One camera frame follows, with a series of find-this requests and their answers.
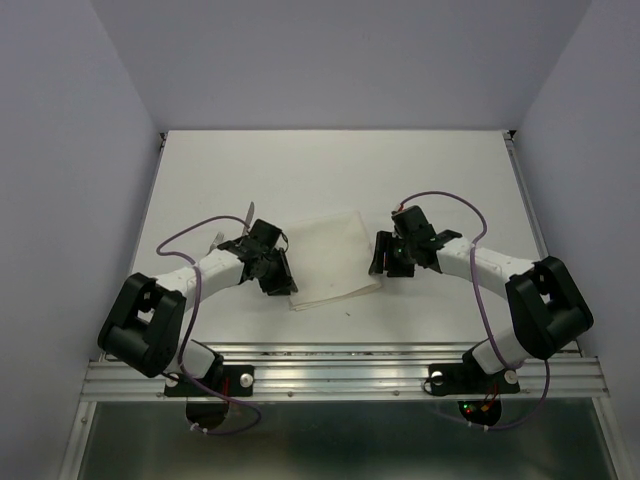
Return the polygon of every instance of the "white table surface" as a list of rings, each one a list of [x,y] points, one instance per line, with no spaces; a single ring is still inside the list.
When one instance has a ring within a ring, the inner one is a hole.
[[[483,246],[539,258],[502,133],[459,131],[172,131],[157,173],[133,271],[165,273],[183,264],[155,247],[173,233],[219,214],[280,227],[352,210],[362,213],[372,244],[390,230],[390,211],[406,196],[446,190],[487,217]],[[480,223],[446,198],[420,199],[436,231],[472,238]],[[195,257],[216,232],[240,234],[234,222],[202,227],[175,242]],[[506,302],[484,292],[494,331],[510,324]],[[383,279],[375,293],[302,312],[257,283],[203,303],[194,338],[205,342],[472,342],[485,338],[471,285],[417,269],[413,279]]]

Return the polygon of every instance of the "folded napkin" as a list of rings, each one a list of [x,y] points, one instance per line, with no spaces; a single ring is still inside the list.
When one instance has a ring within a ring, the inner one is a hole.
[[[287,260],[298,292],[293,310],[305,310],[380,288],[368,274],[373,253],[360,212],[306,220],[284,229]]]

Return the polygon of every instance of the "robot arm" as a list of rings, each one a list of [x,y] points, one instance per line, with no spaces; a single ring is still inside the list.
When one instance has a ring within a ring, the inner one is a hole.
[[[202,258],[200,300],[225,288],[257,279],[267,295],[289,295],[297,287],[285,251],[276,248],[282,231],[256,220],[247,235],[225,242]],[[185,267],[155,278],[141,273],[125,281],[98,337],[98,345],[149,378],[181,373],[178,347],[184,313],[194,306],[196,273]],[[150,320],[141,317],[149,315]],[[222,374],[222,357],[190,341],[184,363],[195,378],[215,385]]]
[[[469,240],[451,230],[436,234],[417,206],[395,212],[392,220],[393,233],[377,234],[370,274],[413,277],[419,265],[471,281]],[[534,262],[477,248],[475,262],[478,284],[509,303],[512,326],[494,336],[508,364],[547,359],[593,325],[589,308],[557,258]],[[465,353],[462,364],[438,367],[446,378],[431,385],[434,395],[483,393],[505,370],[488,339]]]

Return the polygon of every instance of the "screw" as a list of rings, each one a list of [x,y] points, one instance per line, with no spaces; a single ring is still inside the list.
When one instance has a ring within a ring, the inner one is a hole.
[[[243,373],[242,375],[240,375],[240,385],[242,385],[244,388],[249,388],[251,385],[253,385],[253,377],[248,373]]]
[[[506,372],[504,372],[504,380],[509,385],[515,385],[516,383],[518,383],[518,374],[513,370],[507,370]]]

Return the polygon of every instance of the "purple cable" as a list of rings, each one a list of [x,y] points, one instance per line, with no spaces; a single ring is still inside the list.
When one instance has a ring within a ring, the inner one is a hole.
[[[200,271],[200,269],[198,268],[197,262],[190,257],[189,255],[187,255],[186,253],[183,252],[178,252],[175,250],[169,251],[169,252],[163,252],[162,249],[169,244],[170,242],[174,241],[176,238],[181,237],[182,235],[189,233],[193,230],[195,230],[198,227],[201,227],[202,225],[205,225],[207,223],[211,223],[214,222],[216,220],[235,220],[237,222],[242,223],[245,227],[249,227],[249,225],[242,219],[238,218],[238,217],[234,217],[231,215],[218,215],[216,217],[211,217],[211,218],[207,218],[206,220],[203,220],[201,222],[196,223],[195,225],[192,225],[188,228],[185,228],[184,230],[176,233],[175,235],[172,235],[171,237],[169,237],[168,239],[166,239],[164,242],[162,242],[160,245],[158,245],[158,247],[156,248],[156,253],[158,255],[160,255],[161,257],[179,257],[182,258],[183,260],[186,260],[187,262],[189,262],[191,264],[191,266],[193,267],[193,270],[196,272],[196,294],[195,294],[195,299],[194,299],[194,303],[193,303],[193,310],[191,311],[191,320],[189,321],[189,325],[187,327],[187,331],[185,333],[184,339],[182,340],[182,345],[180,345],[180,349],[178,350],[178,365],[180,366],[180,370],[182,371],[183,375],[185,377],[187,377],[189,379],[189,381],[194,384],[196,387],[198,387],[200,390],[202,390],[203,392],[213,396],[213,397],[217,397],[220,400],[224,400],[227,403],[234,403],[236,405],[240,405],[243,407],[247,407],[251,410],[253,410],[256,414],[256,418],[249,424],[243,426],[243,427],[239,427],[236,428],[234,430],[228,430],[228,431],[224,431],[224,432],[216,432],[214,431],[210,431],[207,429],[203,429],[200,426],[198,426],[198,424],[196,423],[192,423],[191,421],[189,421],[191,428],[204,433],[206,435],[215,435],[215,436],[222,436],[222,435],[235,435],[236,433],[241,433],[241,432],[245,432],[247,430],[249,430],[250,428],[256,426],[258,423],[260,423],[260,420],[262,420],[262,412],[260,411],[260,409],[249,403],[249,402],[244,402],[242,400],[238,400],[237,398],[232,398],[232,397],[227,397],[226,395],[223,395],[221,393],[216,392],[215,390],[210,389],[209,387],[207,387],[206,385],[204,385],[203,383],[199,382],[198,379],[196,379],[191,372],[189,372],[187,370],[187,368],[184,366],[184,352],[187,348],[187,343],[189,342],[189,337],[191,336],[191,332],[193,331],[193,327],[196,324],[196,319],[198,317],[198,310],[200,310],[200,301],[202,299],[202,272]]]
[[[478,208],[468,200],[465,200],[464,198],[458,195],[455,195],[453,193],[442,192],[438,190],[432,190],[432,191],[413,194],[405,198],[402,202],[400,202],[400,206],[404,208],[404,205],[407,202],[415,198],[424,197],[427,195],[440,195],[444,197],[453,198],[454,200],[464,203],[467,207],[469,207],[471,210],[475,212],[475,214],[480,219],[480,222],[482,222],[482,231],[471,242],[471,250],[469,251],[469,263],[471,264],[471,283],[473,285],[473,293],[476,296],[476,302],[478,303],[478,310],[480,310],[480,317],[482,317],[482,323],[484,325],[485,331],[487,332],[487,337],[489,338],[489,343],[491,344],[491,348],[493,349],[493,352],[496,354],[496,357],[498,358],[498,360],[500,360],[500,363],[502,363],[502,365],[505,368],[509,370],[516,370],[522,365],[517,365],[517,366],[509,365],[507,361],[504,359],[504,357],[502,356],[502,354],[500,353],[500,350],[498,349],[498,344],[496,343],[496,339],[493,337],[493,332],[491,331],[491,325],[489,325],[489,318],[487,316],[487,311],[484,308],[484,302],[482,301],[482,296],[480,295],[480,285],[478,283],[478,269],[476,267],[476,243],[480,241],[487,234],[487,220],[484,218],[484,215],[482,214],[482,212],[480,212],[480,210],[478,210]],[[515,428],[519,425],[522,425],[524,422],[529,420],[538,412],[538,410],[540,409],[540,406],[542,406],[542,404],[547,398],[547,394],[549,393],[549,385],[551,384],[551,369],[549,367],[549,362],[545,360],[544,365],[545,365],[545,371],[546,371],[546,380],[544,384],[544,390],[542,391],[542,396],[540,397],[540,400],[538,401],[536,406],[533,408],[533,410],[531,410],[531,412],[529,412],[527,415],[522,417],[520,420],[517,420],[512,423],[508,423],[506,425],[489,427],[489,430],[509,430],[511,428]],[[464,420],[460,420],[459,418],[451,417],[449,415],[446,415],[437,411],[435,413],[440,416],[449,418],[450,420],[454,420],[458,423],[464,423],[464,424],[468,423]]]
[[[469,207],[471,210],[475,212],[475,214],[478,216],[478,218],[482,222],[482,231],[476,236],[476,238],[472,240],[471,250],[469,251],[469,263],[471,264],[471,284],[473,285],[473,293],[476,296],[476,302],[478,303],[478,310],[480,310],[480,317],[482,318],[482,323],[484,325],[485,331],[487,332],[487,337],[489,338],[489,343],[491,344],[493,353],[496,354],[496,357],[498,358],[498,360],[500,360],[500,363],[502,363],[502,365],[506,369],[517,370],[520,367],[520,365],[509,365],[507,361],[504,359],[504,357],[502,356],[502,353],[500,353],[500,350],[498,349],[498,344],[496,343],[496,339],[494,338],[493,332],[491,331],[491,325],[489,325],[489,317],[487,315],[486,309],[484,308],[482,295],[480,295],[480,285],[478,283],[478,268],[476,267],[476,243],[480,241],[487,234],[487,220],[484,218],[484,215],[482,215],[482,212],[480,212],[480,210],[478,210],[478,208],[474,204],[472,204],[468,200],[465,200],[464,198],[458,195],[455,195],[449,192],[441,192],[441,191],[434,190],[429,192],[416,193],[414,195],[411,195],[410,197],[405,198],[402,202],[400,202],[400,205],[404,207],[405,203],[413,200],[414,198],[424,197],[427,195],[440,195],[444,197],[453,198],[454,200],[464,203],[467,207]]]

